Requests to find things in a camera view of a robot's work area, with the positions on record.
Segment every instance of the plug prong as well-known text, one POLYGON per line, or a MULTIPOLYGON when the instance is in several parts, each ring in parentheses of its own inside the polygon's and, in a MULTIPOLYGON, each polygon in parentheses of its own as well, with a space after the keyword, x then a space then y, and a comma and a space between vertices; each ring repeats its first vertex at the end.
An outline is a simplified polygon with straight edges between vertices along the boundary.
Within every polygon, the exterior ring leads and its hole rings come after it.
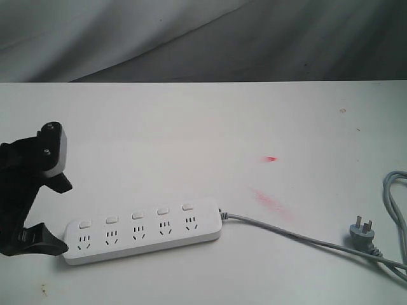
POLYGON ((369 228, 369 224, 364 223, 364 224, 363 224, 362 233, 367 233, 367 232, 368 232, 368 228, 369 228))
POLYGON ((359 229, 361 227, 362 217, 356 217, 356 227, 359 229))

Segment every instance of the gray cloth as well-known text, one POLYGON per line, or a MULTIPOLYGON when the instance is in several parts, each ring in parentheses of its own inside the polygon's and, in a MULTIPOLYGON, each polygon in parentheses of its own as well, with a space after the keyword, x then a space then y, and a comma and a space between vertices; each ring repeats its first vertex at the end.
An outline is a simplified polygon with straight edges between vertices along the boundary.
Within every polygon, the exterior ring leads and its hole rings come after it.
POLYGON ((0 81, 407 79, 406 13, 404 0, 0 0, 0 81))

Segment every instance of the black clamp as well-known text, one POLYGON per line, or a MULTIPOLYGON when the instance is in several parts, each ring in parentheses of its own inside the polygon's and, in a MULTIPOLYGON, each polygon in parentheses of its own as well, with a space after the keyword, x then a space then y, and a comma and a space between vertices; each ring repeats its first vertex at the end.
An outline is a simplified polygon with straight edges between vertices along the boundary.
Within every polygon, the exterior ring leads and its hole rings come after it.
POLYGON ((41 186, 60 194, 72 189, 62 173, 67 139, 62 125, 47 123, 37 137, 0 145, 0 252, 7 256, 60 255, 68 246, 42 222, 28 229, 24 221, 41 186))

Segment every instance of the power strip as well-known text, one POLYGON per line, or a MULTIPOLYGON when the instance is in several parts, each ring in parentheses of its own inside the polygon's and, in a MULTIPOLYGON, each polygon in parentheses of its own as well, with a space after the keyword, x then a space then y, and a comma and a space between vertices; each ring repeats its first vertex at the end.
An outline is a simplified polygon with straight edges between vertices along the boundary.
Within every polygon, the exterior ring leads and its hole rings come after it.
POLYGON ((219 208, 212 199, 136 208, 115 215, 70 222, 63 254, 70 265, 216 240, 221 235, 219 208))

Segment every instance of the dirt speck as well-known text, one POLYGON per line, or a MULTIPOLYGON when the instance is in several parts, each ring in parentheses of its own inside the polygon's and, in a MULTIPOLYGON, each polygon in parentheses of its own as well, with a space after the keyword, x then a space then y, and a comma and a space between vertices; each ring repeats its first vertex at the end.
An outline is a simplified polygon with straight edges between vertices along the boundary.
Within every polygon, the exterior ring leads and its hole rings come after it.
POLYGON ((42 284, 42 285, 41 285, 41 291, 43 292, 43 295, 44 295, 45 297, 48 297, 48 295, 46 294, 46 290, 45 290, 45 284, 42 284))

